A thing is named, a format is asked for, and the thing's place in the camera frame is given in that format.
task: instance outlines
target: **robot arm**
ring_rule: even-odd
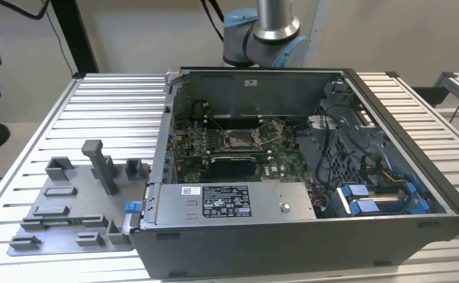
[[[291,0],[258,0],[258,9],[229,12],[225,21],[225,62],[237,67],[302,67],[309,39],[291,14]]]

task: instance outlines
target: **power supply label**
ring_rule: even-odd
[[[253,216],[249,186],[203,187],[203,215],[207,218]]]

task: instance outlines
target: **motherboard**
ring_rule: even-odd
[[[313,183],[294,125],[283,117],[217,119],[177,123],[179,183]]]

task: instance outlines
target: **slotted aluminum surface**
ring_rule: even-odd
[[[459,132],[401,79],[386,73],[361,75],[459,190]],[[7,241],[16,235],[18,222],[26,217],[46,181],[43,168],[51,156],[67,155],[75,164],[88,164],[79,148],[86,139],[99,138],[116,162],[139,157],[152,163],[166,96],[163,87],[162,75],[90,74],[71,82],[0,183],[0,282],[152,280],[135,251],[20,257],[6,253]],[[459,237],[450,242],[431,243],[398,267],[201,280],[311,281],[458,282]]]

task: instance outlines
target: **sticker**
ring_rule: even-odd
[[[182,187],[183,195],[201,195],[201,187]]]
[[[253,216],[249,186],[203,187],[203,216],[207,218]]]
[[[258,80],[246,80],[246,87],[257,87]]]

